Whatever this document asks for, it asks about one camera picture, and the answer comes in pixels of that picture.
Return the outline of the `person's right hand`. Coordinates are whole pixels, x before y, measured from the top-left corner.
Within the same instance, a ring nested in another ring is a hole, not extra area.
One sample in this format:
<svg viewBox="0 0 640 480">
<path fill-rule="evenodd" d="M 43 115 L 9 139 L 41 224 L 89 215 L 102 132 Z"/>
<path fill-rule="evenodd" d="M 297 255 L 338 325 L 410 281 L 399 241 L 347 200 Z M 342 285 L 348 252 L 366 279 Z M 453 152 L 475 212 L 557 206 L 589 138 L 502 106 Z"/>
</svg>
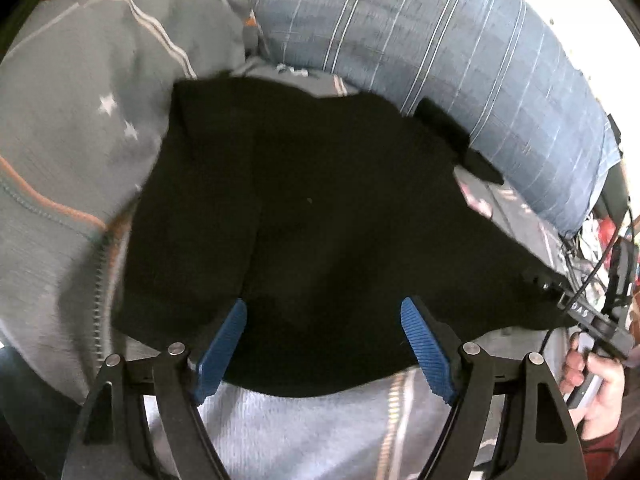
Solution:
<svg viewBox="0 0 640 480">
<path fill-rule="evenodd" d="M 588 374 L 593 374 L 596 382 L 590 387 L 591 399 L 570 409 L 578 436 L 590 441 L 618 430 L 618 447 L 624 452 L 639 431 L 639 367 L 585 352 L 580 348 L 579 334 L 574 333 L 562 366 L 561 393 L 569 396 Z"/>
</svg>

